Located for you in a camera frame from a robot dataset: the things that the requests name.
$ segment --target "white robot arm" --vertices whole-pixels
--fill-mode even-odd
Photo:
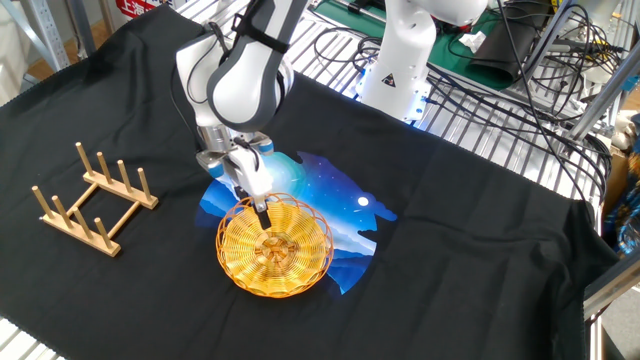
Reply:
[[[251,196],[263,228],[270,226],[265,196],[272,179],[259,153],[273,152],[258,132],[269,122],[293,81],[283,61],[305,0],[252,0],[234,29],[231,50],[213,26],[176,54],[182,86],[196,114],[206,149],[196,155],[213,177],[228,174]],[[360,86],[362,102],[401,120],[421,113],[427,60],[435,42],[431,14],[463,25],[487,0],[387,0],[387,26],[377,62]]]
[[[293,70],[283,63],[306,2],[255,0],[237,16],[231,50],[217,25],[183,46],[176,64],[206,149],[196,155],[213,177],[229,175],[253,198],[262,226],[270,227],[265,196],[272,178],[258,154],[273,152],[260,130],[289,91]]]
[[[387,24],[375,64],[357,86],[362,103],[403,121],[419,120],[429,95],[427,61],[436,40],[434,16],[462,26],[487,0],[387,0]]]

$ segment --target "wicker basket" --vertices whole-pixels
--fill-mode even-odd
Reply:
[[[241,288],[284,298],[318,282],[333,259],[333,238],[324,217],[288,194],[268,197],[272,226],[263,230],[251,199],[234,206],[218,226],[218,261]]]

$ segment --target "printed image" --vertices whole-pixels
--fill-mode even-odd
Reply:
[[[344,294],[362,277],[371,263],[376,244],[359,231],[377,231],[375,216],[395,221],[397,216],[363,192],[348,176],[319,156],[299,152],[299,164],[283,153],[263,157],[273,176],[274,193],[283,192],[319,211],[331,227],[335,253],[327,274]],[[196,217],[199,227],[216,228],[236,203],[233,184],[225,175],[214,180]]]

